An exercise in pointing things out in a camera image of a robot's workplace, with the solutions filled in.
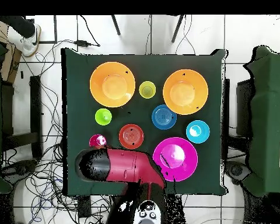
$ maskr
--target blue bowl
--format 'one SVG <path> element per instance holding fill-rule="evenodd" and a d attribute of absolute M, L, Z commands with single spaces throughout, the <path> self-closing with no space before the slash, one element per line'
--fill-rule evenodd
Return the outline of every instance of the blue bowl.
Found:
<path fill-rule="evenodd" d="M 195 120 L 188 124 L 186 135 L 191 142 L 201 144 L 209 137 L 209 127 L 206 122 Z"/>
<path fill-rule="evenodd" d="M 157 106 L 152 112 L 152 122 L 160 130 L 168 130 L 176 123 L 176 113 L 165 104 Z"/>

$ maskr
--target orange bowl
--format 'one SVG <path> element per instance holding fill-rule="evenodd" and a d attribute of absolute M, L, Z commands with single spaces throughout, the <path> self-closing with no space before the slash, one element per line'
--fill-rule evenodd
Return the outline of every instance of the orange bowl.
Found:
<path fill-rule="evenodd" d="M 204 106 L 208 98 L 208 85 L 198 72 L 181 69 L 165 81 L 163 97 L 171 111 L 181 115 L 192 114 Z"/>
<path fill-rule="evenodd" d="M 99 65 L 90 77 L 90 92 L 105 107 L 120 107 L 135 92 L 135 78 L 128 67 L 119 62 Z"/>

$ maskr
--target magenta cup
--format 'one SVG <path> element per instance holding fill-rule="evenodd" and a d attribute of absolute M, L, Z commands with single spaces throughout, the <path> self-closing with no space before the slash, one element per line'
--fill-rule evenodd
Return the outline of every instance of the magenta cup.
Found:
<path fill-rule="evenodd" d="M 152 159 L 162 169 L 167 181 L 182 181 L 189 178 L 197 167 L 198 155 L 194 146 L 179 137 L 167 138 L 160 142 Z"/>
<path fill-rule="evenodd" d="M 96 134 L 89 139 L 89 146 L 106 145 L 107 141 L 103 135 Z"/>

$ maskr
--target magenta bowl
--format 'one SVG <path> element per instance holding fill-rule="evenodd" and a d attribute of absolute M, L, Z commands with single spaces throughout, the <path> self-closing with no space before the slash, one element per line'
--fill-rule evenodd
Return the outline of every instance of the magenta bowl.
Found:
<path fill-rule="evenodd" d="M 179 137 L 167 138 L 160 142 L 152 159 L 162 169 L 167 181 L 182 181 L 189 178 L 197 167 L 198 155 L 194 146 Z"/>

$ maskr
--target white tiled floor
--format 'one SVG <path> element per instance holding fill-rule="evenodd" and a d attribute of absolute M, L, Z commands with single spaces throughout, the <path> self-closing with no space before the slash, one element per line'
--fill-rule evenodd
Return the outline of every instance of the white tiled floor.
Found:
<path fill-rule="evenodd" d="M 41 41 L 54 40 L 54 17 L 53 16 L 31 16 L 35 22 L 41 25 Z M 100 47 L 91 46 L 88 48 L 78 48 L 82 54 L 144 54 L 145 46 L 150 27 L 148 25 L 148 15 L 116 15 L 121 35 L 118 36 L 113 25 L 111 16 L 85 16 L 89 29 Z M 153 54 L 174 54 L 176 48 L 183 38 L 184 20 L 177 34 L 175 43 L 171 43 L 172 35 L 179 17 L 167 15 L 153 15 L 152 20 L 152 53 Z M 76 41 L 87 40 L 94 43 L 89 34 L 84 20 L 80 16 L 56 16 L 57 20 L 57 40 Z M 191 23 L 191 15 L 187 15 L 185 24 L 185 33 Z M 236 127 L 236 84 L 237 82 L 250 78 L 249 73 L 243 68 L 243 64 L 251 60 L 252 50 L 255 46 L 266 44 L 276 52 L 280 52 L 280 17 L 276 15 L 193 15 L 191 29 L 187 35 L 189 41 L 195 48 L 197 55 L 210 54 L 215 49 L 225 48 L 229 51 L 226 59 L 226 77 L 230 79 L 230 126 Z M 40 44 L 38 52 L 46 55 L 53 47 L 53 44 Z M 60 48 L 69 47 L 77 50 L 77 46 L 71 43 L 62 42 L 54 48 L 55 62 L 44 75 L 41 77 L 42 83 L 52 89 L 58 96 L 57 113 L 62 125 L 61 113 L 61 56 Z M 150 53 L 150 37 L 147 43 L 147 53 Z M 192 54 L 193 49 L 185 39 L 181 42 L 177 54 Z M 19 73 L 14 84 L 15 96 L 13 105 L 13 126 L 15 134 L 30 131 L 30 123 L 23 119 L 30 117 L 30 93 L 28 83 L 30 76 L 37 75 L 41 72 L 44 63 L 40 54 L 31 58 L 25 58 L 27 64 L 21 59 Z M 52 65 L 54 61 L 53 53 L 49 52 L 46 57 L 45 68 Z M 21 79 L 20 71 L 23 71 L 24 78 Z M 50 91 L 46 90 L 52 98 L 49 101 L 48 96 L 42 91 L 42 101 L 53 111 L 57 103 L 57 97 Z M 43 105 L 43 135 L 44 141 L 48 134 L 52 116 L 50 111 Z M 230 129 L 230 133 L 235 134 L 235 129 Z M 58 131 L 52 129 L 47 141 L 44 143 L 44 150 L 60 141 L 57 137 Z M 31 157 L 30 146 L 21 147 L 18 154 L 12 160 L 21 160 Z M 238 155 L 239 152 L 229 151 L 229 156 Z M 51 159 L 52 152 L 49 152 L 44 159 Z M 33 192 L 35 188 L 30 179 L 21 181 L 15 192 L 15 218 L 16 221 L 28 223 L 32 218 L 31 204 L 35 197 Z M 36 183 L 43 184 L 44 181 L 38 179 Z M 233 185 L 229 177 L 224 176 L 224 184 L 228 188 L 228 193 L 224 196 L 215 195 L 186 195 L 182 196 L 184 204 L 184 213 L 187 224 L 242 224 L 244 201 L 243 192 L 238 185 Z M 46 186 L 42 185 L 39 190 L 43 191 Z M 100 197 L 93 196 L 92 200 L 96 201 Z M 96 203 L 94 207 L 99 207 L 101 202 Z M 43 209 L 38 217 L 42 218 L 41 222 L 33 224 L 48 224 L 53 215 L 56 214 L 54 208 Z M 74 224 L 67 211 L 58 211 L 55 216 L 55 223 L 50 224 Z"/>

